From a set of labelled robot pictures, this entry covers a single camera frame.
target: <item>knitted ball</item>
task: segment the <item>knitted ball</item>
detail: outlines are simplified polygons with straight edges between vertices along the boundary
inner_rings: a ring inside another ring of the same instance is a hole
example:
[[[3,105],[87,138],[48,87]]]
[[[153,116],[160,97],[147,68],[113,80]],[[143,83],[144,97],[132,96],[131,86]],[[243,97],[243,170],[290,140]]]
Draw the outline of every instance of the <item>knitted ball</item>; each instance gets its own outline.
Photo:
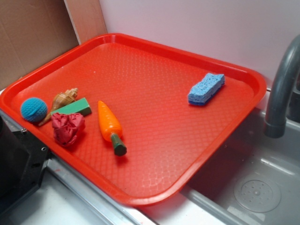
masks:
[[[21,114],[29,122],[39,122],[47,115],[46,103],[37,98],[28,98],[21,106]]]

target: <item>red fabric toy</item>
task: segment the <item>red fabric toy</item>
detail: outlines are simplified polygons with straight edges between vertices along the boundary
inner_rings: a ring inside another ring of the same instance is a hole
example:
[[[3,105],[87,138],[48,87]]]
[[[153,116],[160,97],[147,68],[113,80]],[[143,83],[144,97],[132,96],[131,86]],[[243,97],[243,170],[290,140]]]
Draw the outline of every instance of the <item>red fabric toy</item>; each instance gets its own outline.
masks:
[[[80,113],[65,115],[56,112],[51,120],[54,139],[63,147],[73,144],[85,128],[84,117]]]

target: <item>seashell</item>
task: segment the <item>seashell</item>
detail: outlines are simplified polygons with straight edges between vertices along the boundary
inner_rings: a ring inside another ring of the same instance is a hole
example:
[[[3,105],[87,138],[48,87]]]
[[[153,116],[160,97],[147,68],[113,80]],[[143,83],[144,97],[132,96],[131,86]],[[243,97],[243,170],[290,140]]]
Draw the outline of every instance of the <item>seashell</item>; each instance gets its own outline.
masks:
[[[60,109],[61,107],[64,107],[72,102],[76,101],[77,97],[77,88],[73,88],[71,90],[66,90],[65,93],[57,94],[52,102],[52,107],[50,109],[50,112],[46,115],[46,117],[38,124],[38,126],[44,125],[46,122],[48,122],[51,118],[51,112]]]

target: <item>sink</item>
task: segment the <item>sink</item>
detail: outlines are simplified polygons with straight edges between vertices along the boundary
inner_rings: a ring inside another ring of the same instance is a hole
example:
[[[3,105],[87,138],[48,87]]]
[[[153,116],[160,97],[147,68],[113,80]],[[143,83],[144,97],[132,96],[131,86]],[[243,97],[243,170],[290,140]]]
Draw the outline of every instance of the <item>sink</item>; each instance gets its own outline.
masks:
[[[288,120],[272,139],[263,118],[254,109],[187,186],[229,224],[300,224],[299,124]]]

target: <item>sponge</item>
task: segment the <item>sponge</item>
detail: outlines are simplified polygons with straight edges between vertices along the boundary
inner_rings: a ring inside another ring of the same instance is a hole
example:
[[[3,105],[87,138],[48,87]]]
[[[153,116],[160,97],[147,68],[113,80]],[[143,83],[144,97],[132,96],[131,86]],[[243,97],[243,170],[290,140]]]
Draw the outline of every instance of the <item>sponge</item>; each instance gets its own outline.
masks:
[[[51,115],[54,113],[60,113],[60,114],[72,114],[72,113],[80,113],[82,116],[86,116],[90,114],[92,111],[90,109],[90,105],[87,102],[86,98],[81,98],[75,102],[72,102],[71,104],[68,104],[64,107],[61,107],[57,110],[54,110],[51,112]]]
[[[188,102],[193,105],[205,105],[224,85],[224,74],[208,73],[201,82],[192,87],[188,94]]]

